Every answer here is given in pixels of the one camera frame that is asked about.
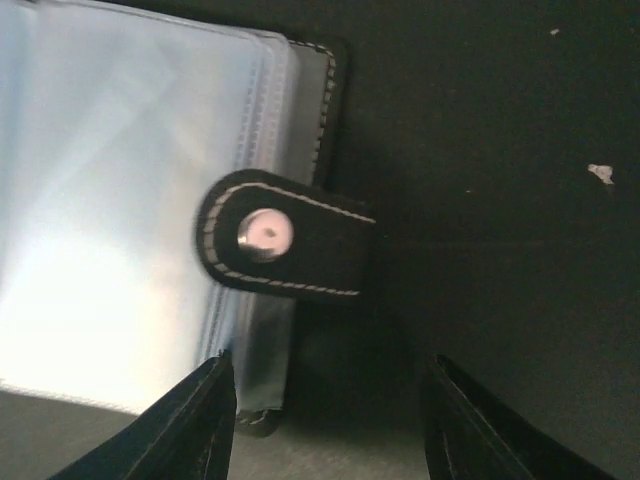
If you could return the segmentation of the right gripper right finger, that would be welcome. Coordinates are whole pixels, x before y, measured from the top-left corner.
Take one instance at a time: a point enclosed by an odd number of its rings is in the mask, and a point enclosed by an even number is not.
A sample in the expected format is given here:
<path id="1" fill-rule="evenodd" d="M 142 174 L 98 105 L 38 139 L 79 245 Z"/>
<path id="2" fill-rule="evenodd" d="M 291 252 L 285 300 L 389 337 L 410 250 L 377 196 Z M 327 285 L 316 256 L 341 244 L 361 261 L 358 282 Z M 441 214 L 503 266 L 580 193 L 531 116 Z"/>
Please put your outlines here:
<path id="1" fill-rule="evenodd" d="M 420 387 L 432 479 L 609 479 L 534 428 L 449 358 L 426 364 Z"/>

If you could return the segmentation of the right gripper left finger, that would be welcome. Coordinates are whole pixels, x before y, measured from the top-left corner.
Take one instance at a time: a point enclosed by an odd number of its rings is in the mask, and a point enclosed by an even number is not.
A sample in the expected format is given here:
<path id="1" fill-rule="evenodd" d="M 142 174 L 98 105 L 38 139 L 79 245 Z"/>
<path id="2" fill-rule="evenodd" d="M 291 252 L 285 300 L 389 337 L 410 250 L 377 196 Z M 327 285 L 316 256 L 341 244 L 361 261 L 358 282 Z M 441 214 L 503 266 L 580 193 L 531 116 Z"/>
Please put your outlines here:
<path id="1" fill-rule="evenodd" d="M 121 432 L 54 474 L 58 480 L 228 476 L 236 421 L 231 353 L 206 360 Z"/>

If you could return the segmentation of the black leather card holder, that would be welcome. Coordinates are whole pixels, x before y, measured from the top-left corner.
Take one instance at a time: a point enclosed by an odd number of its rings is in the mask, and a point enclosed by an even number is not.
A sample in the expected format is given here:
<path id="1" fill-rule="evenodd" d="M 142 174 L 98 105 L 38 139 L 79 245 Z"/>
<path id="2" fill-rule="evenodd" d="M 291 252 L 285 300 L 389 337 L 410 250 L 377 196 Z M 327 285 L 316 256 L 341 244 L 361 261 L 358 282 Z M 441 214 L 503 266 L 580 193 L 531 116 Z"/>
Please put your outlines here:
<path id="1" fill-rule="evenodd" d="M 284 404 L 295 303 L 358 296 L 325 194 L 341 42 L 106 1 L 1 5 L 1 388 L 139 415 L 220 352 L 236 427 Z"/>

